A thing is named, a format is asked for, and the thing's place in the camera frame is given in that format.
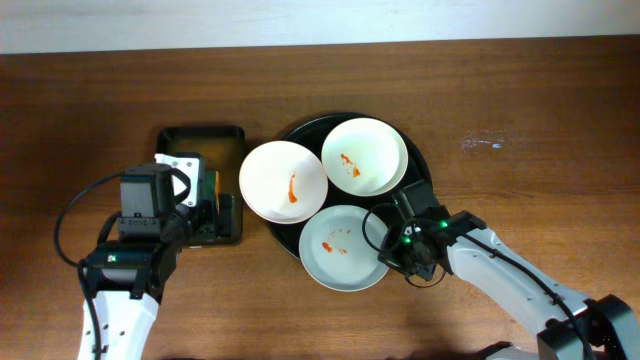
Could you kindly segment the green and orange sponge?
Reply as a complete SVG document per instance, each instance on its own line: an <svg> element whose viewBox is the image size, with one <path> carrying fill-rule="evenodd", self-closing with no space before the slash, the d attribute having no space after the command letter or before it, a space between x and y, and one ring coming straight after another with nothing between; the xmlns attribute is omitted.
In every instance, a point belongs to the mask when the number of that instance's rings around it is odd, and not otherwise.
<svg viewBox="0 0 640 360"><path fill-rule="evenodd" d="M206 169L203 175L203 180L200 185L201 197L203 200L217 202L220 192L220 184L218 180L218 172L215 170Z"/></svg>

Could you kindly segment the cream plate with ketchup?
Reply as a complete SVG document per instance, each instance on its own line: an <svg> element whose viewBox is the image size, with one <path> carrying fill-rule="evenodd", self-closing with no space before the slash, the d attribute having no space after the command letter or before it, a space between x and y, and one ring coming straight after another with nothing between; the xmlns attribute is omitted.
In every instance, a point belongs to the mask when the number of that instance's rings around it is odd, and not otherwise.
<svg viewBox="0 0 640 360"><path fill-rule="evenodd" d="M382 195L400 183L409 163L408 147L391 125L355 118L326 136L321 162L329 180L347 194Z"/></svg>

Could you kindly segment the white plate with ketchup streak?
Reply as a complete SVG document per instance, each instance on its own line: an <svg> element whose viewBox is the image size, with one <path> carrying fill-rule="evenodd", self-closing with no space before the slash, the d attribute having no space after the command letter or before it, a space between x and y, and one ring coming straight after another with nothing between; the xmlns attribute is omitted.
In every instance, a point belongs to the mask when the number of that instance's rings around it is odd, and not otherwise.
<svg viewBox="0 0 640 360"><path fill-rule="evenodd" d="M271 141L252 150L242 162L239 187L253 212L277 224L309 219L328 195L327 175L318 157L290 141Z"/></svg>

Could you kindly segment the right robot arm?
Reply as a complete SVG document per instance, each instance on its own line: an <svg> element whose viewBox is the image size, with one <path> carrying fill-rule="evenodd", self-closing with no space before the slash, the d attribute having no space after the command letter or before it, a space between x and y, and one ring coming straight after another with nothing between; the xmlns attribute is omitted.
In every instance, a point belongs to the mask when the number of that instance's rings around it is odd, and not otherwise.
<svg viewBox="0 0 640 360"><path fill-rule="evenodd" d="M431 280L437 267L473 285L535 337L537 350L509 342L487 359L636 359L639 322L615 295L600 300L565 287L512 251L475 215L424 214L394 225L378 259L406 278Z"/></svg>

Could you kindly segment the grey-white plate with ketchup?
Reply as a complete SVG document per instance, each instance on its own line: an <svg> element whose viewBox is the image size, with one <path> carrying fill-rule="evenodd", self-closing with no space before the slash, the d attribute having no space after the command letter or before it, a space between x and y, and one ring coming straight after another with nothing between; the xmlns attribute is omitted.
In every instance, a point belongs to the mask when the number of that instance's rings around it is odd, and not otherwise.
<svg viewBox="0 0 640 360"><path fill-rule="evenodd" d="M375 251L388 227L361 207L336 205L321 210L303 227L299 257L319 284L341 292L372 287L388 272Z"/></svg>

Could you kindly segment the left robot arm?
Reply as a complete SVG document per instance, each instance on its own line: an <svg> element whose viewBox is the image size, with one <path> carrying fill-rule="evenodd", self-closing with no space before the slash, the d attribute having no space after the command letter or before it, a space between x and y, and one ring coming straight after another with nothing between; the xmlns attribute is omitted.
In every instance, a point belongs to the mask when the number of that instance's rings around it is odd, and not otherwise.
<svg viewBox="0 0 640 360"><path fill-rule="evenodd" d="M120 176L121 209L77 265L84 296L81 359L138 359L165 285L187 247L233 242L234 198L218 174L145 164Z"/></svg>

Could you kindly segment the black rectangular water tray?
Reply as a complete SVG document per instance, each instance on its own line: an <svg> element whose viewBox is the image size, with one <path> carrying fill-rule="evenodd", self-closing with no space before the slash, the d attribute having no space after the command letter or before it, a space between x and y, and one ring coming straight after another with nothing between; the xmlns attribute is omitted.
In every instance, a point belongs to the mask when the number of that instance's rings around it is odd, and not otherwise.
<svg viewBox="0 0 640 360"><path fill-rule="evenodd" d="M192 126L165 128L157 135L156 160L167 163L171 158L195 153L205 169L219 173L221 190L235 198L235 243L243 231L244 200L239 188L239 170L245 155L245 134L238 126Z"/></svg>

